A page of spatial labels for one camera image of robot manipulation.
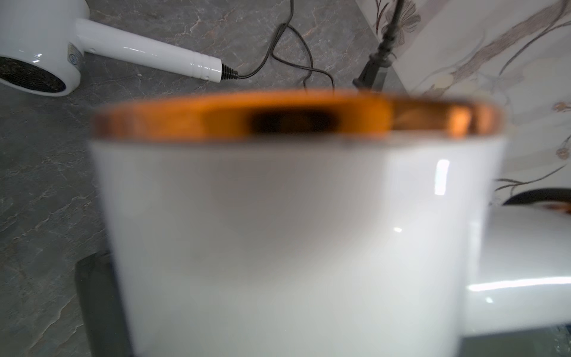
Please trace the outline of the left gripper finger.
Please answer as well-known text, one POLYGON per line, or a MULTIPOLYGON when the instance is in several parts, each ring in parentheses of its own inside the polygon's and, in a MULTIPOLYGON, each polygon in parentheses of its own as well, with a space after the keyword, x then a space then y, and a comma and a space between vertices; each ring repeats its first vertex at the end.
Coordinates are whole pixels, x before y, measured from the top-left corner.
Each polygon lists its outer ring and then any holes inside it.
POLYGON ((112 256, 98 251, 78 261, 74 281, 93 356, 133 356, 112 256))

